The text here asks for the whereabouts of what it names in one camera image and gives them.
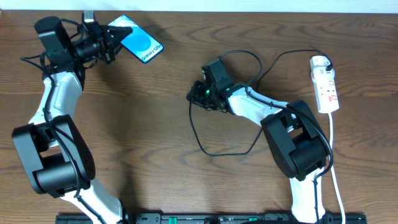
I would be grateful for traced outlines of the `blue Galaxy smartphone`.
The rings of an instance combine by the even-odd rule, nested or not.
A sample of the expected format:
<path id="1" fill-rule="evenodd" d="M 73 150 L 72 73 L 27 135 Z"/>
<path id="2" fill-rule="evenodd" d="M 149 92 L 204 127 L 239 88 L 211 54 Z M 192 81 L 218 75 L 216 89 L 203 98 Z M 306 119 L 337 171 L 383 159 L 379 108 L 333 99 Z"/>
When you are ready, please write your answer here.
<path id="1" fill-rule="evenodd" d="M 164 46 L 126 15 L 121 15 L 109 26 L 130 27 L 132 33 L 121 44 L 142 63 L 148 63 L 164 50 Z"/>

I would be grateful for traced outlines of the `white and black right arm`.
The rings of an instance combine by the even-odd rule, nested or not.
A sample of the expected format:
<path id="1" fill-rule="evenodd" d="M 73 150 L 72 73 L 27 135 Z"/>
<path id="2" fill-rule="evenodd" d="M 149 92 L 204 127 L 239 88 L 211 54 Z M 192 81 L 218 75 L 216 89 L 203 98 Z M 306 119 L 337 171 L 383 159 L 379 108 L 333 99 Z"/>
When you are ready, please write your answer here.
<path id="1" fill-rule="evenodd" d="M 332 148 L 311 109 L 302 100 L 276 101 L 248 84 L 236 83 L 220 58 L 202 66 L 187 100 L 207 111 L 242 116 L 261 127 L 272 157 L 290 180 L 292 214 L 301 223 L 320 223 L 325 216 L 320 179 L 333 166 Z"/>

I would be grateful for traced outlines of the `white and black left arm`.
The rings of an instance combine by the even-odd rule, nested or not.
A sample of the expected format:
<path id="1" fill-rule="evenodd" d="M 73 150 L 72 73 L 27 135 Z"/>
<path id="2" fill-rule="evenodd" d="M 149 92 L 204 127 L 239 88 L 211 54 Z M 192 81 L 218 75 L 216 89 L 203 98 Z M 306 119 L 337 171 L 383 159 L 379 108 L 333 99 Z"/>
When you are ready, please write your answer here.
<path id="1" fill-rule="evenodd" d="M 73 121 L 85 72 L 98 61 L 111 63 L 132 29 L 82 17 L 74 35 L 56 16 L 35 23 L 44 51 L 25 61 L 42 72 L 45 90 L 35 115 L 13 130 L 12 141 L 36 193 L 74 204 L 93 223 L 135 223 L 122 201 L 96 178 L 93 156 Z"/>

